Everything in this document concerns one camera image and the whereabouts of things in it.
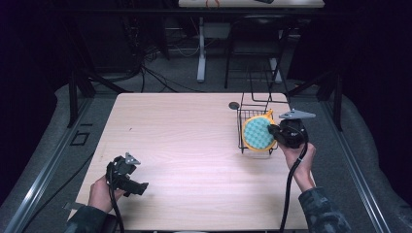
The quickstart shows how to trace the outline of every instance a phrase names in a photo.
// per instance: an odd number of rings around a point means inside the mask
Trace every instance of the white desk leg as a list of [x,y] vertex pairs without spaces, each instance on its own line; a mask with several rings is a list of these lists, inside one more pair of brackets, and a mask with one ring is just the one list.
[[[270,68],[272,70],[274,70],[276,68],[276,64],[277,64],[276,59],[275,58],[270,58],[269,61],[270,61]],[[281,69],[280,68],[278,69],[278,73],[276,74],[275,83],[277,83],[277,84],[282,83]]]
[[203,32],[203,17],[199,19],[199,66],[197,68],[197,81],[203,83],[205,81],[206,72],[206,51],[205,51],[205,36]]

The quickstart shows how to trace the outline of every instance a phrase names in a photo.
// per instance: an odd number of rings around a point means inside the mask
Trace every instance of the table top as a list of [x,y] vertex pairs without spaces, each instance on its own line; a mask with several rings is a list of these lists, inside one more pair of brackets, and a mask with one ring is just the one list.
[[216,8],[217,2],[221,8],[322,8],[325,5],[323,0],[275,0],[270,4],[255,0],[179,0],[179,6]]
[[[286,101],[283,94],[272,97]],[[280,150],[238,148],[237,111],[228,104],[241,98],[242,93],[119,95],[76,201],[87,203],[91,184],[108,163],[130,152],[141,162],[130,178],[149,186],[142,196],[119,200],[125,229],[279,229],[289,169]],[[268,107],[276,123],[290,110],[285,103]],[[287,229],[307,229],[299,194],[292,182]]]

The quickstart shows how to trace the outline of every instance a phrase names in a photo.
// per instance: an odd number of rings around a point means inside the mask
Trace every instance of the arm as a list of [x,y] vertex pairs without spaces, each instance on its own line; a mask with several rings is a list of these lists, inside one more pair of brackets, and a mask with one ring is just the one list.
[[[304,145],[290,149],[279,144],[285,154],[288,167],[291,168],[298,159]],[[316,148],[308,144],[308,150],[302,162],[296,168],[293,178],[302,194],[299,202],[310,232],[351,232],[351,227],[339,208],[327,197],[322,187],[315,187],[310,175]]]
[[[116,200],[119,200],[125,191],[115,190]],[[65,233],[100,232],[107,213],[112,210],[109,196],[109,187],[103,176],[90,187],[87,206],[80,207],[67,221]]]

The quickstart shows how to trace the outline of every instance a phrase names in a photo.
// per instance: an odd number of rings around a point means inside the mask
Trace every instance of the hand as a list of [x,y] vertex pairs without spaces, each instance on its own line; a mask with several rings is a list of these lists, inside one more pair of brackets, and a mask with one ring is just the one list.
[[[304,144],[300,145],[298,149],[287,148],[282,144],[279,144],[279,148],[285,154],[286,162],[289,169],[293,166],[294,162],[299,158],[302,152]],[[310,175],[313,163],[313,157],[315,156],[316,148],[311,143],[308,143],[308,149],[306,151],[303,160],[300,162],[294,171],[293,177],[302,192],[315,187],[315,183]]]
[[[115,190],[116,201],[118,201],[124,193],[124,190]],[[109,213],[113,209],[112,201],[109,195],[109,186],[107,185],[105,176],[101,177],[90,186],[88,205],[105,213]]]

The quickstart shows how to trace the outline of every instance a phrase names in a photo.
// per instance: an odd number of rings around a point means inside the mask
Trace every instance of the sleeve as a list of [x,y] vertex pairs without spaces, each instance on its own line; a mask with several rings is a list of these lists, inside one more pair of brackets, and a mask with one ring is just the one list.
[[91,206],[82,206],[67,221],[65,233],[99,233],[106,213]]
[[299,196],[299,202],[305,214],[309,231],[312,233],[351,232],[351,227],[330,201],[322,187],[314,187]]

